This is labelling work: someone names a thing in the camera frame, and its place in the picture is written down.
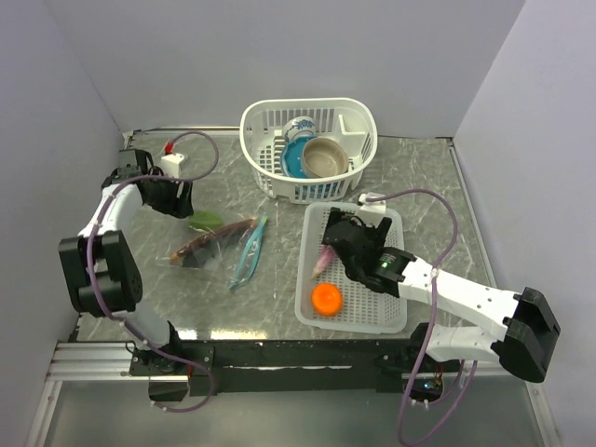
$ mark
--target orange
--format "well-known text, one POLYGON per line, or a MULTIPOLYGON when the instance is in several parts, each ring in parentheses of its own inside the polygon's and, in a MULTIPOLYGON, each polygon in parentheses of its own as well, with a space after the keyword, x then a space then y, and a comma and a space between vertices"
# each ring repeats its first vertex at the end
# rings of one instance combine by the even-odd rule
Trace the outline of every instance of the orange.
POLYGON ((342 293, 337 287, 328 282, 318 284, 310 298, 315 310, 325 317, 332 317, 337 314, 344 305, 342 293))

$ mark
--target perforated tray bottom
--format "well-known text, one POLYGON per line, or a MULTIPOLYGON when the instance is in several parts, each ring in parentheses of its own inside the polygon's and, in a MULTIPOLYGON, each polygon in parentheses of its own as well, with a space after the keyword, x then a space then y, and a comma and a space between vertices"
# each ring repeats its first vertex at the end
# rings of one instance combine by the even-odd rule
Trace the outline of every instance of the perforated tray bottom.
MULTIPOLYGON (((332 207, 346 212, 356 212, 359 208, 358 205, 342 202, 318 202, 306 208, 296 284, 296 317, 304 324, 323 329, 366 333, 401 331, 406 324, 406 301, 386 293, 369 291, 362 284, 348 279, 338 259, 320 277, 311 279, 332 207), (311 305, 311 292, 321 282, 335 284, 344 297, 344 307, 334 317, 323 317, 311 305)), ((387 217, 393 222, 387 234, 386 245, 403 249, 401 217, 394 210, 388 210, 387 217)))

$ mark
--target gray bowl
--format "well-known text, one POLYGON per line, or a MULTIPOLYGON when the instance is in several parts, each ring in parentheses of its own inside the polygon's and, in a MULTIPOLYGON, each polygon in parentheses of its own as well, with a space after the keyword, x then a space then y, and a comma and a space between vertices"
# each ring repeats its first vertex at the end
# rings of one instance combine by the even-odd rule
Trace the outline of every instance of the gray bowl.
POLYGON ((333 177, 347 172, 347 155, 334 140, 318 137, 305 144, 301 164, 309 178, 333 177))

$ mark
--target white wall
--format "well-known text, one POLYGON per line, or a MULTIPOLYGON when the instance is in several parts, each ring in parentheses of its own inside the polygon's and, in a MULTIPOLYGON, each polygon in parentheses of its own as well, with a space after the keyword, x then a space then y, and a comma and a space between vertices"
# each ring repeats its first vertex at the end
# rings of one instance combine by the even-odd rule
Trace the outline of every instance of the white wall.
POLYGON ((123 130, 237 126, 348 96, 379 131, 453 136, 523 0, 46 0, 123 130))
POLYGON ((561 323, 546 387, 566 447, 596 440, 595 17, 528 0, 455 138, 499 284, 561 323))
POLYGON ((58 243, 87 222, 122 142, 43 3, 1 9, 0 443, 19 446, 75 324, 58 243))

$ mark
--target countertop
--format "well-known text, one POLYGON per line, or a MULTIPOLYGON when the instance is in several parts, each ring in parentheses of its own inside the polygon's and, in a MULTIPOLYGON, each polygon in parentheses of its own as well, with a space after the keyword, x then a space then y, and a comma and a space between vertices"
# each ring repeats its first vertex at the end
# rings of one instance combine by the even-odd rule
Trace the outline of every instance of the countertop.
MULTIPOLYGON (((132 147, 156 155, 167 139, 151 133, 135 136, 132 147)), ((414 302, 408 303, 408 323, 397 334, 322 330, 298 321, 294 295, 305 206, 293 205, 284 198, 269 198, 258 188, 238 137, 216 136, 215 140, 220 147, 220 162, 210 176, 195 183, 193 206, 195 210, 219 212, 230 222, 267 213, 261 259, 252 280, 229 291, 227 280, 218 272, 207 275, 192 268, 168 266, 164 258, 189 238, 185 221, 143 207, 126 234, 142 274, 143 302, 170 320, 183 339, 403 338, 418 323, 427 321, 430 307, 414 302)), ((186 175, 199 173, 213 157, 209 143, 201 137, 187 137, 176 145, 176 150, 190 157, 184 166, 186 175)), ((358 188, 343 201, 354 202, 361 192, 391 193, 415 187, 444 195, 456 213, 458 242, 442 268, 488 285, 479 241, 447 140, 380 137, 375 159, 364 171, 358 188)), ((401 215, 405 250, 432 261, 446 247, 452 225, 441 203, 415 195, 391 200, 388 206, 401 215)), ((458 321, 440 312, 439 324, 453 326, 458 321)), ((105 318, 85 315, 79 320, 79 341, 127 339, 119 326, 105 318)))

